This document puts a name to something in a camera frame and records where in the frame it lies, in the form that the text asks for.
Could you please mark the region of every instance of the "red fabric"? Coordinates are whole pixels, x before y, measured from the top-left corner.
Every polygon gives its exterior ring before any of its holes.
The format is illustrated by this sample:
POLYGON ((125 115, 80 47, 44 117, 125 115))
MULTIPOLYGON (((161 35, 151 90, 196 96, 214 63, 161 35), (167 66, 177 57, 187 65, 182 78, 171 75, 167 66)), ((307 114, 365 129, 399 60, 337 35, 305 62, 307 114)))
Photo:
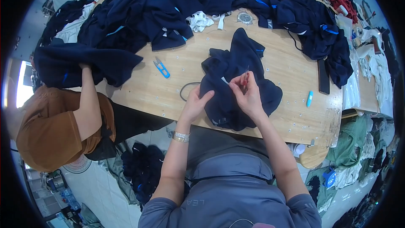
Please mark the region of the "red fabric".
POLYGON ((349 0, 329 0, 332 7, 336 10, 340 5, 343 5, 349 13, 346 17, 351 18, 353 23, 357 23, 357 12, 353 9, 352 3, 349 0))

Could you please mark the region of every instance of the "brown shirt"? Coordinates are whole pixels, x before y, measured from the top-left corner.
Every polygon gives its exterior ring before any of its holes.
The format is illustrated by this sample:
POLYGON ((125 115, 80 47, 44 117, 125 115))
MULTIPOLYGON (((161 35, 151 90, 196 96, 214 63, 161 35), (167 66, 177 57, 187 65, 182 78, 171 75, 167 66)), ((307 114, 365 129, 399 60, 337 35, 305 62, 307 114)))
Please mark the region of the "brown shirt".
MULTIPOLYGON (((114 112, 108 98, 100 93, 101 115, 115 140, 114 112)), ((39 87, 24 104, 26 110, 17 136, 17 148, 25 163, 35 170, 50 172, 91 153, 101 139, 101 129, 83 142, 73 111, 79 108, 80 92, 39 87)))

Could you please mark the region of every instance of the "small scissors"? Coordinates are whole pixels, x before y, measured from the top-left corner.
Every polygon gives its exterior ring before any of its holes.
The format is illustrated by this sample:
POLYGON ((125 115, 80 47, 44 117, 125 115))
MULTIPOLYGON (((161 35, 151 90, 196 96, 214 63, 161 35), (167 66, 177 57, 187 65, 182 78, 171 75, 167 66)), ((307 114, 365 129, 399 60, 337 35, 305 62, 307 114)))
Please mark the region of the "small scissors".
POLYGON ((249 66, 247 66, 247 69, 245 71, 245 79, 242 80, 242 83, 241 83, 243 86, 243 89, 242 89, 243 95, 245 95, 247 92, 247 81, 249 80, 249 74, 247 73, 248 71, 249 71, 249 66))
POLYGON ((166 67, 163 65, 162 61, 160 61, 158 57, 156 57, 156 61, 153 61, 153 63, 166 79, 170 77, 170 73, 166 70, 166 67))

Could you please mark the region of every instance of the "black cord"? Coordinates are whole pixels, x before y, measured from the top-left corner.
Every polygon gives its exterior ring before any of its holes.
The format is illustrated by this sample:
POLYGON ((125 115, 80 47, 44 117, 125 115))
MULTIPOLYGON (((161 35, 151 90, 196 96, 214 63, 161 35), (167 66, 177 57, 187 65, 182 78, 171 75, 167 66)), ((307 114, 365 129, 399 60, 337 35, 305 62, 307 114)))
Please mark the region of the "black cord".
POLYGON ((302 51, 302 49, 299 49, 299 48, 297 47, 297 41, 294 39, 294 37, 292 37, 292 35, 291 35, 291 33, 290 33, 290 30, 287 29, 287 32, 288 32, 288 34, 290 35, 290 37, 294 40, 294 45, 295 45, 295 47, 296 47, 299 51, 302 51))
POLYGON ((188 83, 188 84, 185 84, 182 88, 181 88, 181 90, 180 90, 180 98, 182 99, 182 100, 184 100, 185 102, 187 102, 187 100, 185 99, 185 98, 183 98, 183 96, 181 96, 181 92, 184 90, 184 88, 186 87, 186 86, 188 86, 188 85, 190 85, 190 84, 200 84, 201 82, 191 82, 191 83, 188 83))

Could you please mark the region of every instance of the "wristwatch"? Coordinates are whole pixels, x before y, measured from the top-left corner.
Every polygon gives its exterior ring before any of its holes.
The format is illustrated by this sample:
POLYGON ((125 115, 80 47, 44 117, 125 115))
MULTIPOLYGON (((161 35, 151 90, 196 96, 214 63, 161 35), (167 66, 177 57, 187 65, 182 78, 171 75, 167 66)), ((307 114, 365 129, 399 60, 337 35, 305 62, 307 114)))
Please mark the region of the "wristwatch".
POLYGON ((188 143, 188 141, 190 139, 190 134, 181 134, 181 133, 173 131, 172 138, 181 143, 188 143))

